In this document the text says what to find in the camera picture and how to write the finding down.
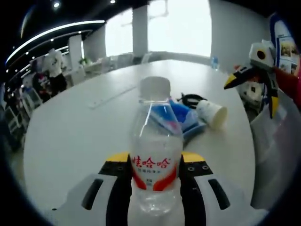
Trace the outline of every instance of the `black ceiling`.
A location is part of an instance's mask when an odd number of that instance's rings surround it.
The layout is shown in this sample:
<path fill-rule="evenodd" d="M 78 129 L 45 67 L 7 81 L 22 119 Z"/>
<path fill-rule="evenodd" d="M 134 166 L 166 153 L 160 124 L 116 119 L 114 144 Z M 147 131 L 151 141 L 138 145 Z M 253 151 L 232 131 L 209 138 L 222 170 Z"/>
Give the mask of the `black ceiling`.
<path fill-rule="evenodd" d="M 6 32 L 6 42 L 5 46 L 1 52 L 1 67 L 4 70 L 4 63 L 7 57 L 13 52 L 13 46 L 15 48 L 19 47 L 25 41 L 29 40 L 31 37 L 46 31 L 50 28 L 57 27 L 63 24 L 69 24 L 78 21 L 86 20 L 108 20 L 112 16 L 124 11 L 129 7 L 139 7 L 141 5 L 147 4 L 148 0 L 116 0 L 115 4 L 110 4 L 110 0 L 84 0 L 84 1 L 74 1 L 74 0 L 58 0 L 60 2 L 60 7 L 58 9 L 53 8 L 53 4 L 56 0 L 23 0 L 16 1 L 10 0 L 7 3 L 5 11 L 7 12 L 9 18 L 8 22 L 4 24 Z M 245 2 L 243 0 L 228 0 L 236 4 L 240 4 L 244 7 L 250 8 L 263 16 L 269 16 L 273 9 L 269 6 L 267 1 L 255 0 L 252 2 Z M 95 30 L 101 25 L 90 25 L 82 26 L 80 30 Z M 64 33 L 76 32 L 78 27 L 64 29 Z M 56 32 L 54 36 L 62 35 L 62 31 Z M 26 51 L 30 50 L 33 46 L 45 42 L 47 40 L 39 39 L 39 43 L 33 43 L 31 46 L 27 46 L 18 53 L 18 55 L 12 58 L 7 66 L 11 66 L 12 70 L 15 67 L 23 67 L 27 64 L 28 58 L 30 56 L 20 57 L 25 54 Z M 64 38 L 57 39 L 56 41 L 50 43 L 46 42 L 42 48 L 38 48 L 36 52 L 32 52 L 33 55 L 42 55 L 47 52 L 50 47 L 60 48 L 67 45 L 68 36 Z M 11 78 L 13 74 L 6 74 L 1 76 L 1 78 L 7 80 Z"/>

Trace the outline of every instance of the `bottle cap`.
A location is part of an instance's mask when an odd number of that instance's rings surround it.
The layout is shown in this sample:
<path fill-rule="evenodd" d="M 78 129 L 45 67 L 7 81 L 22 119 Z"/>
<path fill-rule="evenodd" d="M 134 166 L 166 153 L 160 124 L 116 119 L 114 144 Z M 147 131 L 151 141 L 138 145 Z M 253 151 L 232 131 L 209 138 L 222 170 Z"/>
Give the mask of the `bottle cap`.
<path fill-rule="evenodd" d="M 170 82 L 168 79 L 151 76 L 140 82 L 140 97 L 145 100 L 165 100 L 170 97 Z"/>

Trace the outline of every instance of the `plastic water bottle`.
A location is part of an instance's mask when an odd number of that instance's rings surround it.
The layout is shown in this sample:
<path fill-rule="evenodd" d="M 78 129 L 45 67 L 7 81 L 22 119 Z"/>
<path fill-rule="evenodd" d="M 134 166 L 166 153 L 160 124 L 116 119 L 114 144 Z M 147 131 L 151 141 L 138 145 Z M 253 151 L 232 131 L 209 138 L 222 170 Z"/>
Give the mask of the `plastic water bottle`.
<path fill-rule="evenodd" d="M 133 180 L 128 225 L 184 225 L 171 222 L 182 206 L 178 179 L 183 137 L 170 106 L 170 82 L 147 77 L 140 83 L 140 108 L 132 130 Z"/>
<path fill-rule="evenodd" d="M 211 58 L 211 68 L 217 71 L 219 69 L 219 67 L 220 66 L 219 66 L 219 63 L 218 63 L 218 58 L 213 56 Z"/>

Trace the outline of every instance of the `paper cup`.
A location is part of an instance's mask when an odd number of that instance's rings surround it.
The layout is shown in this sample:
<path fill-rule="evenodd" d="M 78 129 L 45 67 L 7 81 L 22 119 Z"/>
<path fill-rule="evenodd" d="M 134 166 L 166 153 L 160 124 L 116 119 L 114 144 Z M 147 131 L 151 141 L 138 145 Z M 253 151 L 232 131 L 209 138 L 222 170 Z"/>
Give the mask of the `paper cup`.
<path fill-rule="evenodd" d="M 228 110 L 210 101 L 201 100 L 197 105 L 197 113 L 211 128 L 220 129 L 226 121 Z"/>

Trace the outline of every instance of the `conference table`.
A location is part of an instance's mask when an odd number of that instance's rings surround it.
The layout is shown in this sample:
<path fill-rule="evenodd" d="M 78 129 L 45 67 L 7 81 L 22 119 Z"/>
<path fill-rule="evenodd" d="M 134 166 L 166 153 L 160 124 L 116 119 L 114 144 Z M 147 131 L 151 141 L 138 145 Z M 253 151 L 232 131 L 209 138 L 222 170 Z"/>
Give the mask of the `conference table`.
<path fill-rule="evenodd" d="M 173 99 L 198 94 L 228 108 L 221 130 L 207 128 L 185 147 L 202 155 L 214 174 L 240 187 L 251 202 L 255 155 L 249 121 L 236 89 L 224 90 L 228 76 L 207 65 L 176 60 L 118 69 L 55 96 L 32 114 L 24 147 L 29 199 L 40 211 L 60 207 L 67 193 L 97 174 L 114 153 L 129 151 L 138 107 L 139 81 L 163 76 Z"/>

